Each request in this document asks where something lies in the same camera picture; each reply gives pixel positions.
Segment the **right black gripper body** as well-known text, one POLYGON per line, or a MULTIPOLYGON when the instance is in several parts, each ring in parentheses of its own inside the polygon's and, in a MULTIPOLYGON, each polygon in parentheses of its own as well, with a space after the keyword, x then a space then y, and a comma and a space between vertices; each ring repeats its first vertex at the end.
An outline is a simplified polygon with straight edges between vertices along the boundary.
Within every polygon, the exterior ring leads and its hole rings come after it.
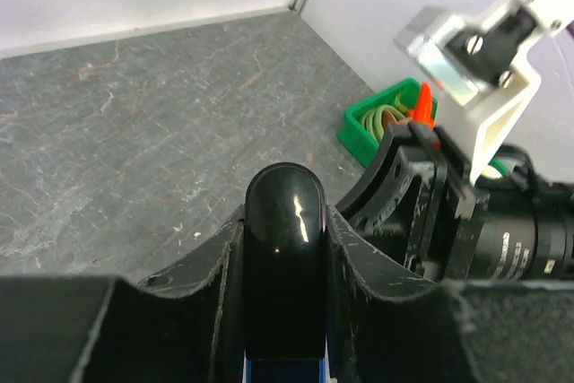
POLYGON ((336 208, 376 250, 431 281, 464 280, 489 196, 442 127, 391 126, 336 208))

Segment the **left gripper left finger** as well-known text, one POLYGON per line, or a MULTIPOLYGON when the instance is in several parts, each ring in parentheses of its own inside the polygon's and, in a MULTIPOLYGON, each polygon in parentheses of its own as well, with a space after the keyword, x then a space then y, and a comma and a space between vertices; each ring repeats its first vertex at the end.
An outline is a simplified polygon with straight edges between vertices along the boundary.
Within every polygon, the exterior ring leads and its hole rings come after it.
POLYGON ((240 382, 242 217, 139 284, 3 277, 2 381, 240 382))

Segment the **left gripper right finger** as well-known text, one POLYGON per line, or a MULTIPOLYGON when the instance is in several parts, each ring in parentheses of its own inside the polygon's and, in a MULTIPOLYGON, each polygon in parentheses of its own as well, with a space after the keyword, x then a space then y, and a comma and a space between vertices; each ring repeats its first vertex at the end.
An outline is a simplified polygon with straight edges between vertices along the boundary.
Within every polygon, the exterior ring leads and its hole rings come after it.
POLYGON ((570 282, 410 272, 327 211, 327 341, 340 382, 570 382, 570 282))

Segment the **blue stapler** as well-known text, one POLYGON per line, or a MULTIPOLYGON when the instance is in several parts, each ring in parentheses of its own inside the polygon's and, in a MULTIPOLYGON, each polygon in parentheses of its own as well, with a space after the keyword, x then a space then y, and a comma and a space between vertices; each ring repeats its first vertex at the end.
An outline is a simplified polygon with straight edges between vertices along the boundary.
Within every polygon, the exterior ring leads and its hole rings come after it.
POLYGON ((291 162, 248 185, 243 307, 250 382, 321 382, 326 351, 326 197, 291 162))

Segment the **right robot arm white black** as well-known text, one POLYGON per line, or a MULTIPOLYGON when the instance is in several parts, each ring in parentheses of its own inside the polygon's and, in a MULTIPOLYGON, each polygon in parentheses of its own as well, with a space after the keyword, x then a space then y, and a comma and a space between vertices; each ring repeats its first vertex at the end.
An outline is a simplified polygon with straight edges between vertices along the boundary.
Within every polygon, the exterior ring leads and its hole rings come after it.
POLYGON ((573 186, 543 178, 519 147, 497 154, 509 173, 471 179, 443 128, 391 126, 337 210, 375 248, 432 281, 571 280, 573 186))

